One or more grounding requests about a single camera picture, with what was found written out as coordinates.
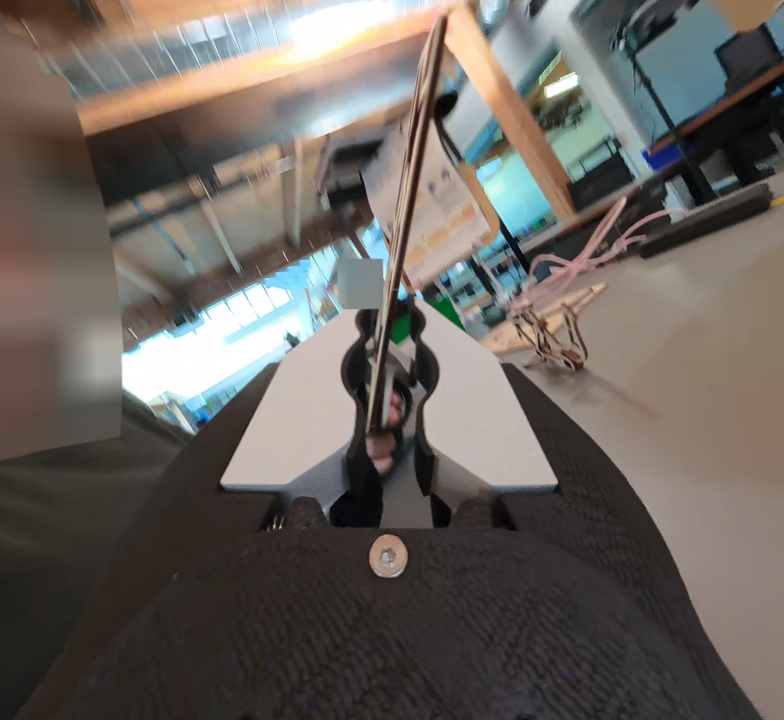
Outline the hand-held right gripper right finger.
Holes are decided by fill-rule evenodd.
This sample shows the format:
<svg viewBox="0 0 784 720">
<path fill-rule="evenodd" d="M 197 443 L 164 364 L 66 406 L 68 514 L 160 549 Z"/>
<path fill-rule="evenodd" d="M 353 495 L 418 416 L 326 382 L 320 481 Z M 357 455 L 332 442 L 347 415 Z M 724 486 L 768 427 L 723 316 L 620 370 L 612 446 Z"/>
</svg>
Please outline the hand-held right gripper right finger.
<svg viewBox="0 0 784 720">
<path fill-rule="evenodd" d="M 423 495 L 553 493 L 554 470 L 498 358 L 421 298 L 408 315 Z"/>
</svg>

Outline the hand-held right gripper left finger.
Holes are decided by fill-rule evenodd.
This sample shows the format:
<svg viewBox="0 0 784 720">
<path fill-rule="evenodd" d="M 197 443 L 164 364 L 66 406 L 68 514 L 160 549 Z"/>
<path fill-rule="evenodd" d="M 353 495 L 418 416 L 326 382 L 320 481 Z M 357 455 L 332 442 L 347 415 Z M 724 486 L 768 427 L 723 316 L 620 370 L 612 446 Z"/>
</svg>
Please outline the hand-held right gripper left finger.
<svg viewBox="0 0 784 720">
<path fill-rule="evenodd" d="M 220 478 L 221 490 L 341 497 L 377 478 L 358 394 L 377 314 L 345 309 L 282 358 Z"/>
</svg>

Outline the thin wooden model panel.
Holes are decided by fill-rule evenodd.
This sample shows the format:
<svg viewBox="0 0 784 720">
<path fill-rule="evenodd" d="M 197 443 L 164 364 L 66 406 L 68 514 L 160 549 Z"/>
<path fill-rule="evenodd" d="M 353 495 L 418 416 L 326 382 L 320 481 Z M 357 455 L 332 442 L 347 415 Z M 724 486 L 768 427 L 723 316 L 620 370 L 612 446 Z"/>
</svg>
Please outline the thin wooden model panel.
<svg viewBox="0 0 784 720">
<path fill-rule="evenodd" d="M 384 404 L 387 384 L 387 355 L 390 345 L 392 312 L 405 267 L 405 256 L 416 207 L 417 190 L 432 118 L 436 89 L 448 28 L 448 13 L 441 11 L 430 31 L 417 69 L 415 92 L 402 160 L 401 180 L 395 205 L 390 260 L 381 307 L 377 313 L 370 354 L 371 377 L 367 387 L 367 435 L 381 431 L 389 406 Z"/>
</svg>

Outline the flat wooden parts sheet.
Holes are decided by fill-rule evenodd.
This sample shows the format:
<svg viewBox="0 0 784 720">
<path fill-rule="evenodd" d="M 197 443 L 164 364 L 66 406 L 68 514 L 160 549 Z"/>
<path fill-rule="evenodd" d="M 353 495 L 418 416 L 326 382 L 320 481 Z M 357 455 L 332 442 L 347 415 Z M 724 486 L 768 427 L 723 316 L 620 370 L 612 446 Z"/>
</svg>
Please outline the flat wooden parts sheet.
<svg viewBox="0 0 784 720">
<path fill-rule="evenodd" d="M 534 310 L 534 312 L 539 315 L 544 315 L 547 318 L 548 327 L 555 333 L 559 340 L 566 343 L 568 342 L 566 329 L 561 326 L 561 318 L 557 316 L 559 307 L 562 304 L 568 304 L 574 309 L 579 317 L 590 304 L 596 301 L 600 295 L 604 293 L 607 286 L 608 284 L 606 282 L 601 282 L 600 284 L 593 284 L 576 291 L 571 291 L 568 294 L 560 296 L 554 303 L 541 309 Z M 500 323 L 498 326 L 491 329 L 479 343 L 485 349 L 497 356 L 521 350 L 533 351 L 528 340 L 518 337 L 517 330 L 512 322 L 514 317 L 515 315 L 509 317 L 503 323 Z"/>
</svg>

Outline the person's left hand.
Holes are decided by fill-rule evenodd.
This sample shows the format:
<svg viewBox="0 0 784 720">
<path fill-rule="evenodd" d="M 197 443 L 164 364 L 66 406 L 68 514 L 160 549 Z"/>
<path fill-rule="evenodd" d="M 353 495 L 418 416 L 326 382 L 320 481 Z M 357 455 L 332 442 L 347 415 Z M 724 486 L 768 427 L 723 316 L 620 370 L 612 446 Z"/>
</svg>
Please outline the person's left hand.
<svg viewBox="0 0 784 720">
<path fill-rule="evenodd" d="M 403 458 L 406 407 L 405 397 L 398 389 L 392 389 L 386 426 L 367 433 L 365 437 L 367 456 L 381 479 L 386 479 Z"/>
</svg>

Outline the green plastic bin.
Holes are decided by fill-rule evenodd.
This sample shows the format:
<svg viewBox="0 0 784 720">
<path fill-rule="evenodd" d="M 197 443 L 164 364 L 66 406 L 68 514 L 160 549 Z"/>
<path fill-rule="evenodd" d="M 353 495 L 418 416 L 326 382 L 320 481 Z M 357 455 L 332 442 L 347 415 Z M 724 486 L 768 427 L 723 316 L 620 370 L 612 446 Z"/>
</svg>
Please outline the green plastic bin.
<svg viewBox="0 0 784 720">
<path fill-rule="evenodd" d="M 432 306 L 439 314 L 442 314 L 447 320 L 454 323 L 456 327 L 462 331 L 466 331 L 465 326 L 459 317 L 454 304 L 448 297 L 439 297 L 426 302 Z M 410 308 L 408 301 L 399 301 L 397 303 L 397 311 L 393 329 L 391 333 L 391 342 L 400 345 L 406 339 L 410 338 Z"/>
</svg>

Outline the printed instruction sheet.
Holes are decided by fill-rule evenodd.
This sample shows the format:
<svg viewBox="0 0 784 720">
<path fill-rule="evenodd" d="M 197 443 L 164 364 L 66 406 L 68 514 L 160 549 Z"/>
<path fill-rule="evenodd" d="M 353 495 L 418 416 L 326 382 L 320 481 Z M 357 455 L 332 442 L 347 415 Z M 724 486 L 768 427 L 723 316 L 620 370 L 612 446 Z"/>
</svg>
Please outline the printed instruction sheet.
<svg viewBox="0 0 784 720">
<path fill-rule="evenodd" d="M 410 114 L 391 125 L 377 154 L 361 171 L 373 215 L 392 240 Z M 404 262 L 421 290 L 454 264 L 490 245 L 500 220 L 474 170 L 453 164 L 430 123 Z"/>
</svg>

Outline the person's dark shirt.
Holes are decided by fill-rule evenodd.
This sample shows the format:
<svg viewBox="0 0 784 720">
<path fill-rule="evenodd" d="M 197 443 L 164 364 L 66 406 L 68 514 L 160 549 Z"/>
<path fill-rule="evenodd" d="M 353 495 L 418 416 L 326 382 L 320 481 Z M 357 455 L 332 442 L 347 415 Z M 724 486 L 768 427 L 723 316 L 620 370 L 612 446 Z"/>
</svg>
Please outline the person's dark shirt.
<svg viewBox="0 0 784 720">
<path fill-rule="evenodd" d="M 2 718 L 34 693 L 114 546 L 190 438 L 124 390 L 119 436 L 2 460 Z"/>
</svg>

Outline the black box device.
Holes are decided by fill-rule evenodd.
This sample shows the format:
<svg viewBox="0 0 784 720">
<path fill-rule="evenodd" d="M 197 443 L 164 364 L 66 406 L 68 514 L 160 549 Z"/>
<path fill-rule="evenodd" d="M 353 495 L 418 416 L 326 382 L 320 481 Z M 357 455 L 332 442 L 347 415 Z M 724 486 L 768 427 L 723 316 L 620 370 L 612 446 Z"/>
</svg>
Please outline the black box device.
<svg viewBox="0 0 784 720">
<path fill-rule="evenodd" d="M 364 170 L 378 157 L 391 127 L 371 127 L 329 135 L 315 172 L 315 185 L 325 210 L 366 200 Z"/>
</svg>

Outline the black bar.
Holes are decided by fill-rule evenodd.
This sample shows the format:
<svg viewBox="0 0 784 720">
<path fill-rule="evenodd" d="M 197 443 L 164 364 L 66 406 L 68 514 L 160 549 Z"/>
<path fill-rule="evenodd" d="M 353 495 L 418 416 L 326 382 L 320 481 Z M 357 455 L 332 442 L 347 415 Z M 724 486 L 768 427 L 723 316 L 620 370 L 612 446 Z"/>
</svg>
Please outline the black bar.
<svg viewBox="0 0 784 720">
<path fill-rule="evenodd" d="M 739 225 L 769 211 L 773 201 L 772 190 L 763 183 L 715 200 L 710 205 L 702 206 L 685 218 L 671 223 L 667 228 L 646 236 L 638 245 L 637 256 L 648 260 Z"/>
</svg>

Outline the blue plastic bin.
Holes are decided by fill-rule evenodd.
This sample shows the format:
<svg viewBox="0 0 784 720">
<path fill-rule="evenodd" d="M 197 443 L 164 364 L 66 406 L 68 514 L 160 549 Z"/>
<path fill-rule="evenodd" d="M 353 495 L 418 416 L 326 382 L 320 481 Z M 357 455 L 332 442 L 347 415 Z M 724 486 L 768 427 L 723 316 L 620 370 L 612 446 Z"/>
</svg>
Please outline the blue plastic bin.
<svg viewBox="0 0 784 720">
<path fill-rule="evenodd" d="M 660 173 L 667 168 L 678 164 L 681 161 L 681 151 L 677 144 L 670 144 L 666 147 L 661 147 L 656 151 L 644 149 L 642 157 L 650 166 L 653 172 Z"/>
</svg>

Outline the black metal stand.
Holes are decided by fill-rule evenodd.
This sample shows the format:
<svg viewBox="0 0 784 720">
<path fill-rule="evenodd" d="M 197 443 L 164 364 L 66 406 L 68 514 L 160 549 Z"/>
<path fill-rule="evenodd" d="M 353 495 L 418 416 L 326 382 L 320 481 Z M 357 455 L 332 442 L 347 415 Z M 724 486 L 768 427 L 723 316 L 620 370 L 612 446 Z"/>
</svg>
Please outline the black metal stand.
<svg viewBox="0 0 784 720">
<path fill-rule="evenodd" d="M 625 25 L 619 24 L 616 27 L 614 31 L 614 42 L 615 49 L 624 52 L 626 58 L 630 61 L 633 73 L 637 76 L 637 78 L 639 78 L 644 90 L 648 93 L 657 111 L 659 112 L 659 115 L 664 120 L 666 127 L 670 132 L 670 135 L 673 138 L 679 153 L 681 154 L 681 160 L 690 174 L 689 178 L 685 178 L 684 181 L 689 188 L 694 202 L 698 206 L 703 206 L 715 200 L 717 195 L 711 183 L 708 181 L 707 177 L 699 166 L 699 163 L 696 162 L 689 153 L 688 147 L 681 135 L 681 132 L 673 122 L 673 119 L 664 106 L 661 98 L 659 97 L 659 94 L 656 92 L 651 78 L 641 67 L 637 58 L 637 51 L 629 41 L 627 28 Z"/>
</svg>

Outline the assembled wooden model frame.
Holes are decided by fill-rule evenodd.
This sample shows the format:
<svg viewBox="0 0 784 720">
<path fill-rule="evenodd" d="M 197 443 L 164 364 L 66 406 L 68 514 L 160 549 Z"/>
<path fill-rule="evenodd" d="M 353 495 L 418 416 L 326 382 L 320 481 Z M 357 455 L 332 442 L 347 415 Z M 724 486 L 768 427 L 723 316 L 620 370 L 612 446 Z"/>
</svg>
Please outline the assembled wooden model frame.
<svg viewBox="0 0 784 720">
<path fill-rule="evenodd" d="M 528 362 L 527 368 L 538 363 L 556 362 L 573 372 L 583 370 L 589 353 L 579 329 L 578 314 L 570 305 L 562 304 L 557 316 L 566 329 L 566 343 L 548 327 L 547 318 L 535 313 L 531 307 L 525 307 L 513 318 L 518 337 L 528 340 L 536 356 L 535 360 Z"/>
</svg>

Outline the wooden support post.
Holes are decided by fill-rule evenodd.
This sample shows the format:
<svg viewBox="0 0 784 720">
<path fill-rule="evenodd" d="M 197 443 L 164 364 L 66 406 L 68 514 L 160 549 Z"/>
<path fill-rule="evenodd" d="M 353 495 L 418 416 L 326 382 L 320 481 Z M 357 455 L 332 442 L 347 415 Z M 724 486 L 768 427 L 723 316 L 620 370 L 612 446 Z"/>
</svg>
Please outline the wooden support post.
<svg viewBox="0 0 784 720">
<path fill-rule="evenodd" d="M 561 221 L 574 216 L 566 171 L 464 0 L 456 1 L 449 10 L 445 45 L 525 163 L 555 216 Z"/>
</svg>

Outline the silver ventilation duct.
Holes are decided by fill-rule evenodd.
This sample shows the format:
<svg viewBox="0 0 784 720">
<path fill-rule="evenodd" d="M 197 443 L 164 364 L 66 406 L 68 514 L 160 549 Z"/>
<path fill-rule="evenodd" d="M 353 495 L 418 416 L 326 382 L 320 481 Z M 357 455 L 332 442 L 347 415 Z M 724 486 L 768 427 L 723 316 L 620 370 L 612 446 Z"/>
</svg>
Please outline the silver ventilation duct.
<svg viewBox="0 0 784 720">
<path fill-rule="evenodd" d="M 43 72 L 64 78 L 76 100 L 181 78 L 233 58 L 305 45 L 319 25 L 336 24 L 336 38 L 366 33 L 452 0 L 283 0 L 207 16 L 148 33 L 98 37 L 34 54 Z M 510 0 L 478 1 L 483 23 L 496 23 Z"/>
</svg>

